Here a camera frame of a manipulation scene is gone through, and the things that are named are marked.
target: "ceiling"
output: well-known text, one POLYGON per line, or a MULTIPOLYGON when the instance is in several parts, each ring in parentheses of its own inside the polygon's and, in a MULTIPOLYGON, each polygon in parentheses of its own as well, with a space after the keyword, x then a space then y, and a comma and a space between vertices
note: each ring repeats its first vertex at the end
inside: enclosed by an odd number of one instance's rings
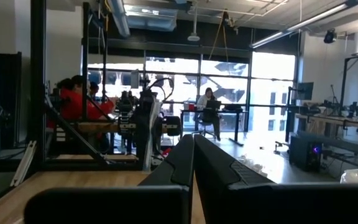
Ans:
MULTIPOLYGON (((177 9, 174 0, 122 0, 124 4, 144 7, 177 9)), ((313 17, 346 0, 198 0, 199 22, 219 23, 222 11, 227 9, 235 26, 280 30, 313 17)), ((48 0, 49 9, 73 11, 83 0, 48 0)), ((88 0, 97 9, 96 0, 88 0)), ((188 1, 196 5, 196 0, 188 1)), ((316 23, 319 27, 332 20, 358 12, 358 6, 316 23)), ((177 18, 193 20, 194 7, 178 10, 177 18)))

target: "black chair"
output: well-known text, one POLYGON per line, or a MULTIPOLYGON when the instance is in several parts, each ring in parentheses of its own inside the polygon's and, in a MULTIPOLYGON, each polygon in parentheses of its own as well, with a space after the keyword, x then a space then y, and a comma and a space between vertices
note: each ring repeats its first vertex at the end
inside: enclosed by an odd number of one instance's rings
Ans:
POLYGON ((202 125, 203 130, 201 131, 195 131, 191 134, 201 134, 204 137, 208 134, 210 136, 212 136, 214 139, 216 139, 216 135, 207 131, 206 127, 213 125, 212 124, 212 120, 213 120, 213 116, 215 116, 216 113, 213 110, 209 110, 209 109, 204 109, 202 113, 198 113, 198 115, 196 114, 193 118, 194 121, 198 121, 198 123, 200 125, 202 125))

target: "floor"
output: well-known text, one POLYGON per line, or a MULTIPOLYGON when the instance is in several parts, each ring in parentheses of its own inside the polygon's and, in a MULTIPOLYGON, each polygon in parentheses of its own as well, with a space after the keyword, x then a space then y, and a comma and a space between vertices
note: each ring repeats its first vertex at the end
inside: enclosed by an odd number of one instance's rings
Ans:
MULTIPOLYGON (((233 137, 234 133, 222 133, 221 142, 211 140, 233 157, 246 156, 248 159, 252 159, 254 164, 262 165, 264 167, 263 172, 276 183, 337 182, 337 179, 333 178, 336 177, 335 175, 306 173, 291 166, 285 147, 279 149, 282 151, 281 155, 274 154, 274 142, 283 139, 283 133, 240 133, 239 141, 244 143, 243 147, 228 140, 228 138, 233 137)), ((177 137, 168 138, 165 136, 162 145, 172 145, 177 142, 177 137)), ((13 173, 0 174, 0 192, 9 186, 13 175, 13 173)))

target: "wooden plank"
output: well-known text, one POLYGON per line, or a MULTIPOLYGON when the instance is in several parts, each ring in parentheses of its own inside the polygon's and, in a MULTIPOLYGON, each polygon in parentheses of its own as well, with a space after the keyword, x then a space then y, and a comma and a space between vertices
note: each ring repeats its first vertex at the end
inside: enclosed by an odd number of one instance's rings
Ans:
MULTIPOLYGON (((77 124, 78 129, 82 133, 116 133, 118 132, 118 124, 101 123, 101 122, 81 122, 77 124)), ((167 133, 167 128, 162 127, 162 132, 167 133)))
MULTIPOLYGON (((38 172, 0 199, 0 224, 23 223, 27 201, 35 194, 55 187, 129 187, 148 176, 140 171, 38 172)), ((196 181, 193 186, 192 223, 204 224, 196 181)))
MULTIPOLYGON (((308 119, 308 117, 306 115, 296 114, 295 116, 297 118, 301 118, 301 119, 308 119)), ((316 121, 316 122, 337 124, 337 125, 343 125, 343 122, 346 121, 346 126, 358 128, 358 120, 354 121, 354 120, 351 120, 350 118, 342 118, 342 117, 334 117, 334 116, 330 116, 330 117, 328 117, 328 116, 327 117, 325 117, 325 116, 309 116, 309 120, 316 121)))
MULTIPOLYGON (((138 160, 135 155, 105 155, 107 159, 114 161, 138 160)), ((93 159, 90 155, 59 155, 56 159, 93 159)))

